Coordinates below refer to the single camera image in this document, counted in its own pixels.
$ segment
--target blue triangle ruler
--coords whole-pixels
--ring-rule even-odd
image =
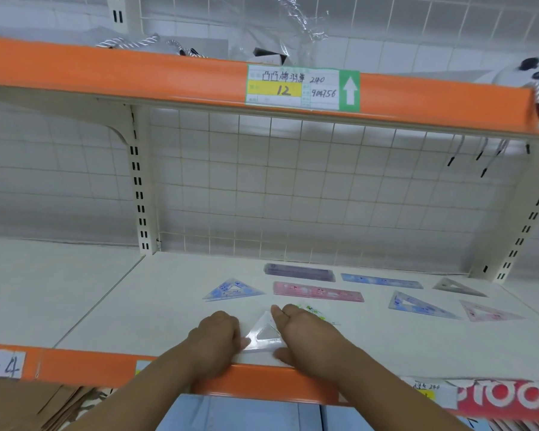
[[[427,316],[438,316],[440,318],[461,319],[450,311],[440,309],[403,292],[395,292],[393,294],[389,308],[392,310],[409,311],[410,313],[426,314]]]
[[[265,293],[261,290],[254,289],[252,286],[248,286],[235,278],[230,278],[213,289],[208,295],[203,297],[203,299],[206,301],[220,301],[221,299],[255,297],[258,295],[265,295]]]

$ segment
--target right hand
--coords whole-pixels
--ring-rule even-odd
[[[283,310],[273,305],[271,314],[287,344],[287,347],[275,350],[273,356],[310,377],[337,384],[345,359],[357,347],[329,322],[293,304],[286,305]]]

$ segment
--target pink triangle ruler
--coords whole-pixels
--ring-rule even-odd
[[[524,319],[515,313],[509,311],[497,310],[491,307],[475,304],[474,302],[459,300],[469,320],[471,322],[488,322],[488,321],[511,321],[516,319]]]

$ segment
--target purple ruler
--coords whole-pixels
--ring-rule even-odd
[[[273,283],[274,295],[286,295],[288,297],[332,299],[334,301],[363,302],[360,292],[352,290],[328,289],[327,287],[306,286],[305,284]]]

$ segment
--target yellow label section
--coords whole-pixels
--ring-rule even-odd
[[[425,396],[428,397],[429,399],[435,400],[435,391],[433,391],[433,390],[427,390],[427,389],[424,389],[424,388],[418,388],[417,391],[418,391],[419,393],[421,393],[422,395],[425,395]]]
[[[248,80],[248,93],[255,93],[257,95],[302,96],[302,84],[285,81]]]

